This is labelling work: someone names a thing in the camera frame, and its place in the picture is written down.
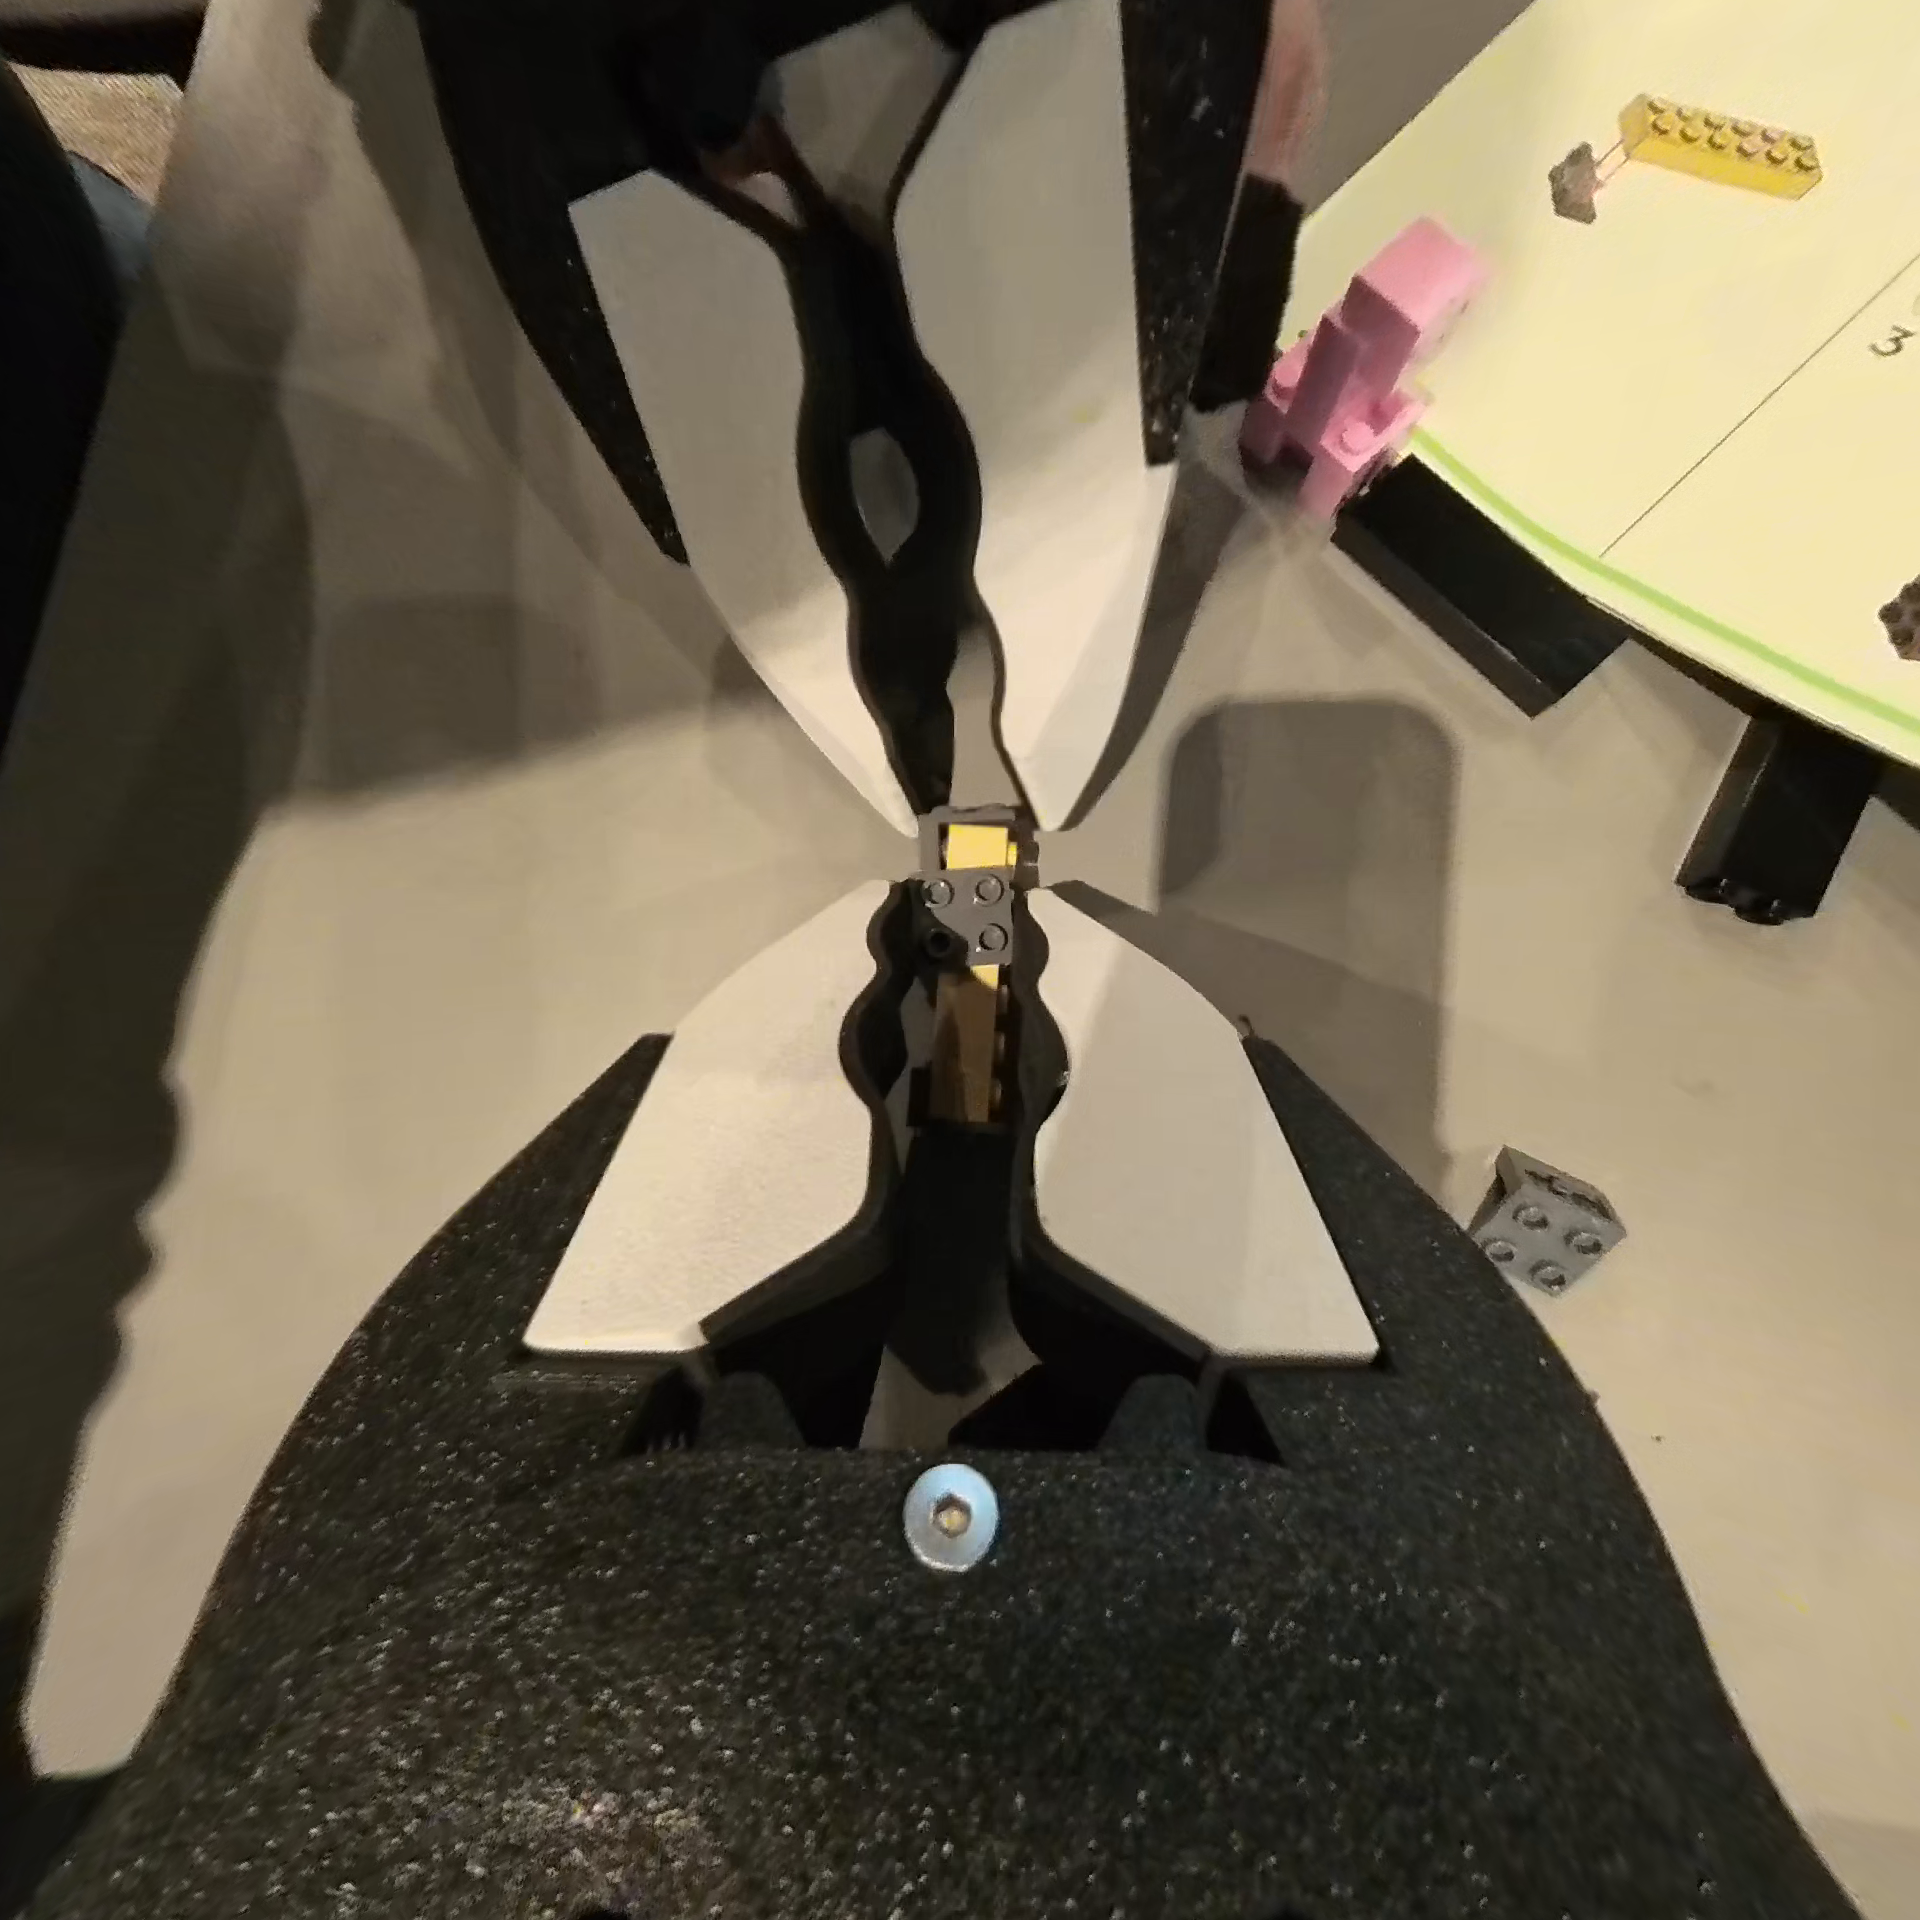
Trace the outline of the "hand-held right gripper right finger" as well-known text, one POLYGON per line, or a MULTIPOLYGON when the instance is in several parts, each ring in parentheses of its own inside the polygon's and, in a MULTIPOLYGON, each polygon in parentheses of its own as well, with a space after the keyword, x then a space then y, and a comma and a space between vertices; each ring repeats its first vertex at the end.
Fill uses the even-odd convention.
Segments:
POLYGON ((1066 1050, 1036 1138, 1050 1246, 1220 1361, 1370 1365, 1378 1337, 1238 1029, 1054 890, 1030 897, 1066 1050))

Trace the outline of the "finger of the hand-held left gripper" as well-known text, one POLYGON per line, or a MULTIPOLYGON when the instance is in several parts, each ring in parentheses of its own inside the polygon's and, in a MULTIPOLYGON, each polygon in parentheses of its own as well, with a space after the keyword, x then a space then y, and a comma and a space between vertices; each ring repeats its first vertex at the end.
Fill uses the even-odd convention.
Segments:
POLYGON ((894 241, 802 160, 573 203, 684 561, 775 701, 897 832, 953 795, 956 402, 894 241))
POLYGON ((1121 54, 1113 3, 990 28, 897 193, 918 347, 975 458, 1001 754, 1043 830, 1116 733, 1172 491, 1145 452, 1121 54))

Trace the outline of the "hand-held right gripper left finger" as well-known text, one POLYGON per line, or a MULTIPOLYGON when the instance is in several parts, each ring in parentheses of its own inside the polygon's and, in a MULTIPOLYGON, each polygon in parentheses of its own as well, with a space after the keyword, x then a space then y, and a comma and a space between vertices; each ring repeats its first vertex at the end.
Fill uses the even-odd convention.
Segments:
POLYGON ((698 1354, 870 1235, 897 1172, 911 928, 901 884, 865 880, 690 1008, 523 1330, 530 1354, 698 1354))

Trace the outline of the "tan and dark brick assembly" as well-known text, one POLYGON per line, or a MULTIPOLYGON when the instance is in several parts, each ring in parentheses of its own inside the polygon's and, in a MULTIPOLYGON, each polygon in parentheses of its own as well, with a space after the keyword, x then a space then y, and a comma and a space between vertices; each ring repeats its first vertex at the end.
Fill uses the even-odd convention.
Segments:
POLYGON ((910 1066, 907 1122, 917 1132, 990 1132, 1007 1122, 1019 1066, 1019 965, 1030 947, 1034 865, 1007 845, 914 877, 910 962, 927 1032, 910 1066))

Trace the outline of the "grey desk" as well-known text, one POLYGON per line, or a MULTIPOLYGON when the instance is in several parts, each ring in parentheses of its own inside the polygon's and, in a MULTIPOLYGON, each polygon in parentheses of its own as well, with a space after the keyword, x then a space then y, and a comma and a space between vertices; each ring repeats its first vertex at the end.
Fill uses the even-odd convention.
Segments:
MULTIPOLYGON (((890 869, 522 338, 398 5, 220 5, 5 763, 5 1745, 103 1774, 324 1362, 639 1034, 890 869)), ((1915 795, 1820 914, 1675 860, 1741 732, 1515 713, 1212 440, 1137 756, 1050 860, 1526 1297, 1780 1790, 1915 1915, 1915 795)))

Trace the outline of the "pink toy brick pig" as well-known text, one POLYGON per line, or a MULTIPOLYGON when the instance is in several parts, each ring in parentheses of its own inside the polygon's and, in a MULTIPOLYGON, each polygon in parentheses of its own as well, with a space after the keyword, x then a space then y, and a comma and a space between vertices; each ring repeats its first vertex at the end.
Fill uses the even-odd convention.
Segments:
POLYGON ((1484 278, 1482 253, 1441 222, 1398 230, 1247 402, 1244 467, 1294 469, 1299 514, 1331 526, 1404 452, 1429 404, 1422 377, 1484 278))

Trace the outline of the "dark grey square brick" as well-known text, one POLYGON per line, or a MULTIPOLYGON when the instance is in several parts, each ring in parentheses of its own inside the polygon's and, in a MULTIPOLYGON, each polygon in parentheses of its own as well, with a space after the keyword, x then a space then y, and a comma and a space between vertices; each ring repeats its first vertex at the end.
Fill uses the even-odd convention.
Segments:
POLYGON ((1596 1184, 1503 1146, 1468 1235, 1497 1272, 1562 1299, 1619 1248, 1626 1225, 1596 1184))

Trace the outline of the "long black brick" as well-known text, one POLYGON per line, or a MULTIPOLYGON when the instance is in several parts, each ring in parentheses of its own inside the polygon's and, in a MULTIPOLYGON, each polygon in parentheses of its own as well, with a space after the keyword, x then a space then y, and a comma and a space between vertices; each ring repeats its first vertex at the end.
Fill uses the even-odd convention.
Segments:
POLYGON ((1418 458, 1340 507, 1332 547, 1526 717, 1639 637, 1418 458))

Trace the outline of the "person's dark sweater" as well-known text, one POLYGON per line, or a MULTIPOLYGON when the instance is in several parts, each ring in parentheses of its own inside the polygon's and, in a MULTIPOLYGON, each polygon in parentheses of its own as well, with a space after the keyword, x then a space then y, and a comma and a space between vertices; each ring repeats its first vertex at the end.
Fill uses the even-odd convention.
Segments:
POLYGON ((153 216, 3 78, 3 732, 12 732, 153 216))

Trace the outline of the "pale green instruction booklet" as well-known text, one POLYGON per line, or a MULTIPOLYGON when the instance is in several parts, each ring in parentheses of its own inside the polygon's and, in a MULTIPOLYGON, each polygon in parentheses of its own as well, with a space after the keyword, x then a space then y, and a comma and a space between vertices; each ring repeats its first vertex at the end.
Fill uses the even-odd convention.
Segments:
POLYGON ((1915 765, 1918 8, 1531 5, 1306 224, 1303 330, 1419 217, 1485 262, 1410 452, 1564 584, 1915 765), (1796 201, 1619 160, 1639 97, 1801 134, 1796 201), (1611 163, 1598 217, 1549 169, 1611 163))

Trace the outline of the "black rectangular brick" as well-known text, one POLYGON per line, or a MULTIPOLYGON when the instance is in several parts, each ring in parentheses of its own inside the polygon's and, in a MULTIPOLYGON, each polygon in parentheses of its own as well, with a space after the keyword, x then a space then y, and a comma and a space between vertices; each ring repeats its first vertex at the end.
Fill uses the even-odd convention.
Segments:
POLYGON ((1883 754, 1806 715, 1782 709, 1753 715, 1681 862, 1675 886, 1753 925, 1807 922, 1885 768, 1883 754))

